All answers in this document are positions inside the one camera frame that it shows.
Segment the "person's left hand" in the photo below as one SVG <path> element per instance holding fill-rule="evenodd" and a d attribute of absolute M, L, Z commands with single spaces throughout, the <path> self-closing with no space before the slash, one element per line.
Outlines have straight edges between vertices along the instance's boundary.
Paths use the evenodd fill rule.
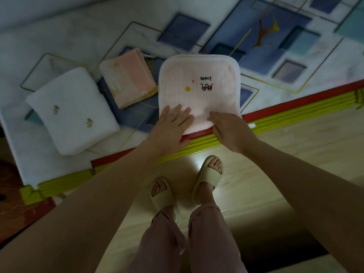
<path fill-rule="evenodd" d="M 169 106 L 166 106 L 145 140 L 145 143 L 160 152 L 161 156 L 176 153 L 191 143 L 191 140 L 180 142 L 183 133 L 194 119 L 193 115 L 190 115 L 191 108 L 188 107 L 180 114 L 181 108 L 182 105 L 178 105 L 168 114 Z"/>

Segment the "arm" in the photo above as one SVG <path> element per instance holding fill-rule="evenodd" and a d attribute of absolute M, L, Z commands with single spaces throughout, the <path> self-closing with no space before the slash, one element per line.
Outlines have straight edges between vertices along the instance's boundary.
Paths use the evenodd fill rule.
<path fill-rule="evenodd" d="M 271 179 L 316 239 L 348 272 L 364 269 L 364 189 L 261 142 L 236 115 L 210 113 L 219 141 Z"/>
<path fill-rule="evenodd" d="M 0 251 L 4 272 L 92 272 L 125 218 L 143 179 L 161 156 L 179 151 L 193 121 L 169 107 L 135 150 L 81 185 L 56 209 Z"/>

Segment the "pink towel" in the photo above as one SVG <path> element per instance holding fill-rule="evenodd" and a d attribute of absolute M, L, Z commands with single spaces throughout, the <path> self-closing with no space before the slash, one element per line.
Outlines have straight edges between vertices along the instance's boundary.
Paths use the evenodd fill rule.
<path fill-rule="evenodd" d="M 217 54 L 177 55 L 159 72 L 159 114 L 169 105 L 191 107 L 195 116 L 185 134 L 213 126 L 210 111 L 240 116 L 240 68 L 235 59 Z"/>
<path fill-rule="evenodd" d="M 119 108 L 151 97 L 157 85 L 140 49 L 100 64 L 100 70 Z"/>

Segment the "white towel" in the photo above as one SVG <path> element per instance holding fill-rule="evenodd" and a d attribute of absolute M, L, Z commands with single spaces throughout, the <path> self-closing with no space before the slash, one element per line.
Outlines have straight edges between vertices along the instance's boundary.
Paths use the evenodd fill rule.
<path fill-rule="evenodd" d="M 235 59 L 217 54 L 177 55 L 161 66 L 158 82 L 159 114 L 178 104 L 195 116 L 185 134 L 213 126 L 210 111 L 240 116 L 240 69 Z"/>
<path fill-rule="evenodd" d="M 73 69 L 27 97 L 61 155 L 75 155 L 117 132 L 105 98 L 85 68 Z"/>

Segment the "pink pants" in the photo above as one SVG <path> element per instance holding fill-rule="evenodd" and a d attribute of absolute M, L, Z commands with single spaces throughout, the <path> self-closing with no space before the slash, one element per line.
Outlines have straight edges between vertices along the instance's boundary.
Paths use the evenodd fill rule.
<path fill-rule="evenodd" d="M 247 272 L 218 206 L 201 205 L 192 212 L 188 226 L 192 272 Z M 160 211 L 145 231 L 127 272 L 179 272 L 183 251 L 184 235 L 173 219 Z"/>

